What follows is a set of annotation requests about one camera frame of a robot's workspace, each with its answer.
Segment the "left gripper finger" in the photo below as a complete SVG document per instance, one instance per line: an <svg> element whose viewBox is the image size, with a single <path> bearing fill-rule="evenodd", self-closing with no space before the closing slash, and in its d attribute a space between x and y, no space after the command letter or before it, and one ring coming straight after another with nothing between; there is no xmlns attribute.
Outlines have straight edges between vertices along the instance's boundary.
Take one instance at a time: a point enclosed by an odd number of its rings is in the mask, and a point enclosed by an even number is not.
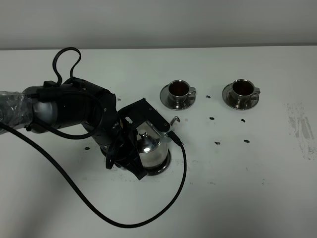
<svg viewBox="0 0 317 238"><path fill-rule="evenodd" d="M137 179L142 179L147 175L147 171L143 167L139 156L126 157L123 164L128 171L136 176Z"/></svg>

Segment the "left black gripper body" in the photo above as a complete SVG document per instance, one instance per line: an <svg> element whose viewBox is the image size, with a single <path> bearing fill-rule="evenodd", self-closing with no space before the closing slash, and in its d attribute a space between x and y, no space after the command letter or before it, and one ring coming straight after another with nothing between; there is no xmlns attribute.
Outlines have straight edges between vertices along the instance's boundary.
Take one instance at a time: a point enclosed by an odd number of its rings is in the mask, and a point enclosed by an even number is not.
<svg viewBox="0 0 317 238"><path fill-rule="evenodd" d="M122 121L108 124L107 128L101 128L97 131L93 138L106 157L105 164L107 169L112 169L114 165L126 169L123 164L125 158L139 155L136 145L136 134L137 131L127 133L123 128Z"/></svg>

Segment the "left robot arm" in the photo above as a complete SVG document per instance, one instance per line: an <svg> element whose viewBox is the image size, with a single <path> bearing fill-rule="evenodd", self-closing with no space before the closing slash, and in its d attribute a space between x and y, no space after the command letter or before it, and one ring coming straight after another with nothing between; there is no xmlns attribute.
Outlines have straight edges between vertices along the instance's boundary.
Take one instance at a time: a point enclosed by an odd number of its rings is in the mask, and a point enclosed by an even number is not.
<svg viewBox="0 0 317 238"><path fill-rule="evenodd" d="M72 140L92 137L107 169L118 166L142 179L147 172L137 148L136 125L127 121L135 111L135 105L118 111L115 94L79 78L0 94L1 123Z"/></svg>

